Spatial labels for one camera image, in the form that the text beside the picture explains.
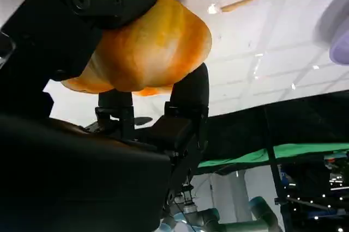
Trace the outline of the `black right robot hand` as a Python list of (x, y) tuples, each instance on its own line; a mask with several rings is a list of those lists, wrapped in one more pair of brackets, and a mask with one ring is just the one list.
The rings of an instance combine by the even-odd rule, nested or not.
[(132, 95), (99, 95), (87, 128), (50, 117), (49, 80), (81, 75), (105, 28), (156, 0), (24, 0), (1, 27), (1, 231), (155, 231), (207, 144), (205, 64), (139, 141)]

